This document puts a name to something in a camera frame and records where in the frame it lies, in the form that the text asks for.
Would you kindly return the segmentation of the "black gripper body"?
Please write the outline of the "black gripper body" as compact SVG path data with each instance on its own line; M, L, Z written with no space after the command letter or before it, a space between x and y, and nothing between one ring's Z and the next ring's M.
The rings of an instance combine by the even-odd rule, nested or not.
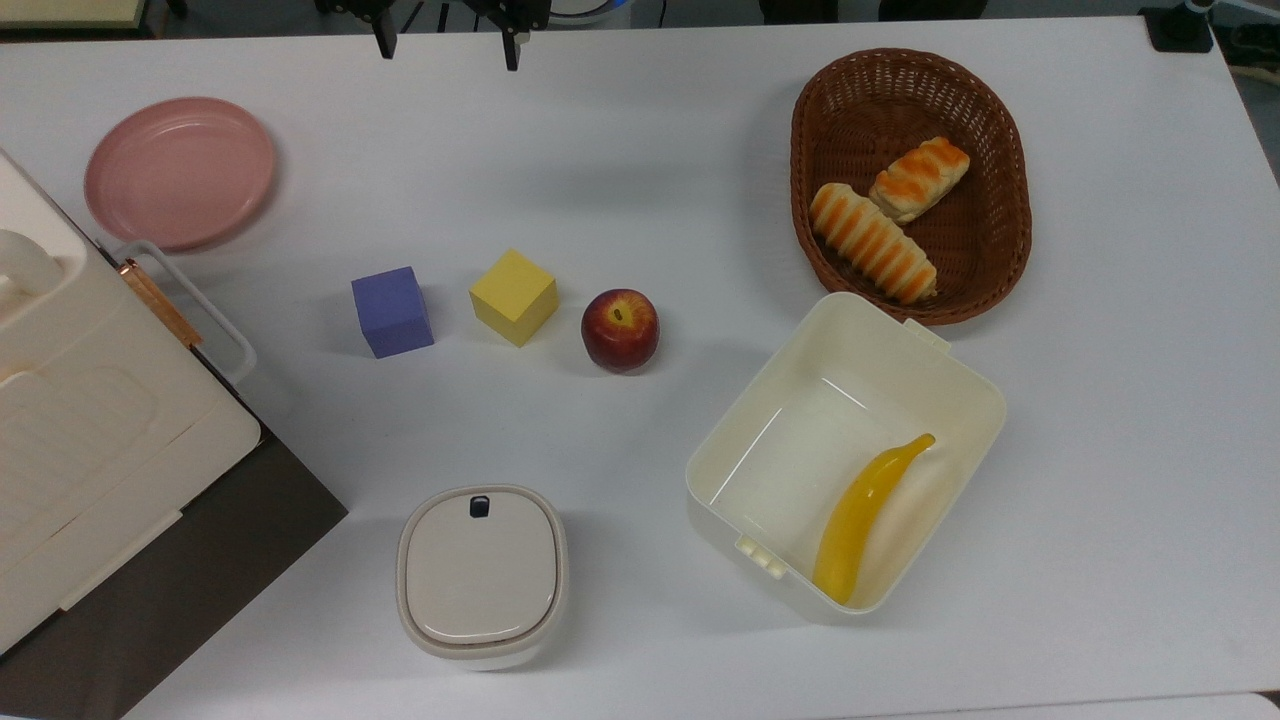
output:
M321 13L346 13L390 33L390 8L396 1L316 1ZM547 28L552 1L462 1L475 15L504 33L527 33Z

